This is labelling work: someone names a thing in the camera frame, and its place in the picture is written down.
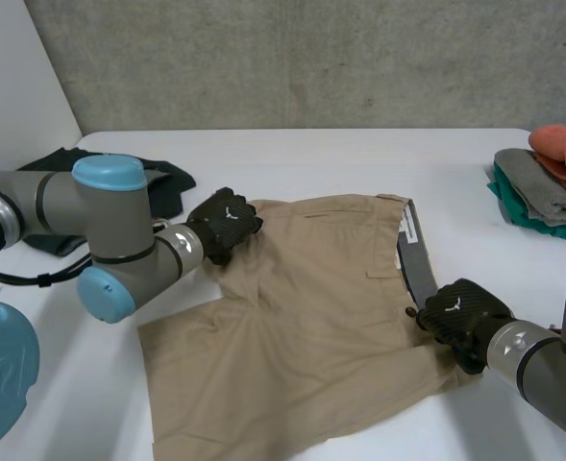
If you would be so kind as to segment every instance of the clothing label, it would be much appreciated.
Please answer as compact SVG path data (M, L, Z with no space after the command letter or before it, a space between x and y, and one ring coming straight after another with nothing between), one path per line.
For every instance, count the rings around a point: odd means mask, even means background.
M408 242L409 244L419 242L419 237L417 236L417 231L415 230L415 222L413 221L413 216L408 205L405 206L405 209L402 213L400 232L404 232L406 234L406 242Z

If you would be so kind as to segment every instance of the teal folded cloth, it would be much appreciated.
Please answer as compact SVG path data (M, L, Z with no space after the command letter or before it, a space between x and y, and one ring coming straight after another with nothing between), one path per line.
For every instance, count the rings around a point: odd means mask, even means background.
M488 184L488 187L503 202L513 224L566 239L566 225L550 227L539 219L529 218L529 210L524 199L515 191L506 174L496 163L494 163L494 177L496 180Z

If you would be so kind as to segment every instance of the gray folded shirt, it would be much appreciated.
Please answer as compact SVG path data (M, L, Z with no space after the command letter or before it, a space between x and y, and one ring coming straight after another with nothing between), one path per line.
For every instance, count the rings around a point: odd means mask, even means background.
M504 149L494 161L529 206L529 217L537 211L548 226L554 221L566 224L566 189L534 159L532 151Z

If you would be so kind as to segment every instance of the khaki shorts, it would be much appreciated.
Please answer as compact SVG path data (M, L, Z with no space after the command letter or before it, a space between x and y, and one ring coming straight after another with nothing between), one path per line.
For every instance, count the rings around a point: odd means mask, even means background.
M459 386L395 265L405 199L255 202L224 298L139 330L156 461L276 461Z

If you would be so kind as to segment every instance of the concrete wall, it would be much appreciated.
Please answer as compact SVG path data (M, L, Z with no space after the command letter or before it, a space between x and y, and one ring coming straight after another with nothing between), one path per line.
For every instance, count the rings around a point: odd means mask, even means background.
M27 0L85 133L566 123L566 0Z

